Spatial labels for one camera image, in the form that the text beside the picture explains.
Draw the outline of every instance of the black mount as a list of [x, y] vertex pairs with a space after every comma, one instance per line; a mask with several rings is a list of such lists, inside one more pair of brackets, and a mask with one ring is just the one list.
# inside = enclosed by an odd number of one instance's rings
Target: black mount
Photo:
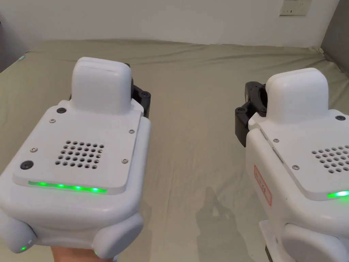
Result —
[[246, 103], [235, 109], [235, 135], [240, 143], [246, 147], [246, 136], [249, 131], [248, 121], [258, 113], [261, 117], [267, 115], [268, 96], [265, 85], [259, 82], [248, 82], [245, 84]]

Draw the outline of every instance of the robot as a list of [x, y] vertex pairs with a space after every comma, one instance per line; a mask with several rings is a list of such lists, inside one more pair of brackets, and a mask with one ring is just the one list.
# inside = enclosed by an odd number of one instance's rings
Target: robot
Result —
[[269, 220], [273, 262], [348, 262], [349, 116], [328, 109], [314, 68], [248, 82], [235, 110], [246, 172]]
[[46, 111], [0, 176], [0, 238], [93, 249], [102, 259], [139, 235], [151, 95], [128, 65], [81, 58], [72, 96]]

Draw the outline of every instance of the green led light strip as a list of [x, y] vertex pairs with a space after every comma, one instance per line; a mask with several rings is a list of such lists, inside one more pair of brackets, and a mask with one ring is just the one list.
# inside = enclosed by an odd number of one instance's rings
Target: green led light strip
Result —
[[327, 195], [328, 198], [343, 197], [343, 196], [349, 196], [349, 190], [347, 190], [347, 191], [339, 191], [339, 192], [331, 193], [331, 194]]
[[38, 187], [54, 187], [54, 188], [62, 188], [62, 189], [69, 189], [69, 190], [75, 190], [75, 191], [87, 191], [87, 192], [93, 192], [93, 193], [107, 193], [108, 190], [101, 189], [101, 188], [91, 188], [91, 187], [80, 187], [78, 185], [63, 185], [63, 184], [49, 184], [44, 182], [28, 182], [29, 185], [35, 185]]

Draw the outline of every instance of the bed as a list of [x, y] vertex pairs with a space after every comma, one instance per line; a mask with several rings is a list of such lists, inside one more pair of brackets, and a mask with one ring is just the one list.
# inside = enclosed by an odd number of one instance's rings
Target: bed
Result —
[[[267, 262], [258, 222], [263, 208], [244, 175], [234, 109], [245, 82], [315, 67], [329, 83], [330, 107], [349, 114], [348, 78], [321, 50], [161, 41], [48, 41], [0, 74], [2, 171], [46, 109], [70, 96], [83, 56], [129, 63], [152, 94], [152, 133], [141, 213], [145, 226], [120, 261]], [[49, 247], [4, 261], [52, 262]]]

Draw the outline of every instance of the wall socket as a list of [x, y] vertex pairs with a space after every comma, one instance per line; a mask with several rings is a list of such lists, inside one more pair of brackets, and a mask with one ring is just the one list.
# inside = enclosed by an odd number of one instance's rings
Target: wall socket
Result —
[[280, 16], [306, 15], [311, 0], [284, 0], [280, 10]]

